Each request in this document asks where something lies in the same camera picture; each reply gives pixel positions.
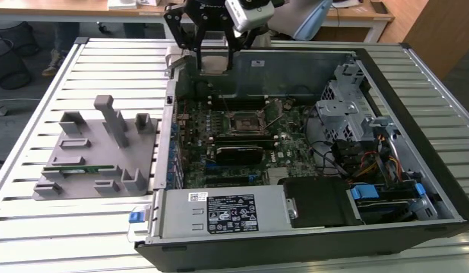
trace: red cable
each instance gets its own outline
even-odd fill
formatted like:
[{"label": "red cable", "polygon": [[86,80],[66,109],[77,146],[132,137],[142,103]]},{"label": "red cable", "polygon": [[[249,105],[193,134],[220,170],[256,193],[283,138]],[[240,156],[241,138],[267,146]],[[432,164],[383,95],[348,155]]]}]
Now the red cable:
[{"label": "red cable", "polygon": [[378,152],[372,151],[372,152],[367,152],[367,153],[363,155],[360,168],[363,168],[363,166],[366,165],[366,157],[367,157],[367,155],[376,154],[376,153],[378,153]]}]

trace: barcode sticker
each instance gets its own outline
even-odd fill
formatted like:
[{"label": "barcode sticker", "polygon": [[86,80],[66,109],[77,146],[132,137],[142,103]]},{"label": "barcode sticker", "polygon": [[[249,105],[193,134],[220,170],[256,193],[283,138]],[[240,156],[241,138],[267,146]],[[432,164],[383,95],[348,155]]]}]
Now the barcode sticker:
[{"label": "barcode sticker", "polygon": [[208,200],[208,192],[190,192],[189,193],[189,202],[198,202]]}]

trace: motherboard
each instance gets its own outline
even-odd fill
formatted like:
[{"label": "motherboard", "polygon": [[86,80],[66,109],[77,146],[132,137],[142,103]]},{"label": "motherboard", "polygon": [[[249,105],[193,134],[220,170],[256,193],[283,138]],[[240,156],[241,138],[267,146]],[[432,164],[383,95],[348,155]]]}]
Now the motherboard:
[{"label": "motherboard", "polygon": [[304,123],[312,106],[293,98],[181,100],[184,188],[277,184],[316,176]]}]

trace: slotted metal table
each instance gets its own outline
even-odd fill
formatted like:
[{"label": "slotted metal table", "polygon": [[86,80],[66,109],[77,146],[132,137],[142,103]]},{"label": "slotted metal table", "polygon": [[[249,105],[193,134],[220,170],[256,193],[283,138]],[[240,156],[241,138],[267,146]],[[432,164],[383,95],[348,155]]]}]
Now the slotted metal table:
[{"label": "slotted metal table", "polygon": [[[31,195],[62,132],[58,122],[65,111],[79,110],[87,119],[102,118],[94,98],[111,94],[125,118],[134,118],[138,112],[162,118],[165,54],[174,44],[169,40],[90,39],[74,46],[0,171],[0,272],[158,272],[126,236],[129,213],[149,204],[153,195],[59,201],[35,201]],[[396,44],[275,42],[273,46],[367,48],[469,196],[469,114],[414,51]],[[222,272],[319,270],[469,272],[469,232],[396,255]]]}]

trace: black plastic cover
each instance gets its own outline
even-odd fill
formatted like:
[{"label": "black plastic cover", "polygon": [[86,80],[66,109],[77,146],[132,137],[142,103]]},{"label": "black plastic cover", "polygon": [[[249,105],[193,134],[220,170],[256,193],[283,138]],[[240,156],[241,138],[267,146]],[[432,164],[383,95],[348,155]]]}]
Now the black plastic cover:
[{"label": "black plastic cover", "polygon": [[293,177],[284,184],[287,198],[296,203],[299,217],[292,219],[295,228],[317,226],[356,226],[356,219],[347,190],[348,182],[340,177]]}]

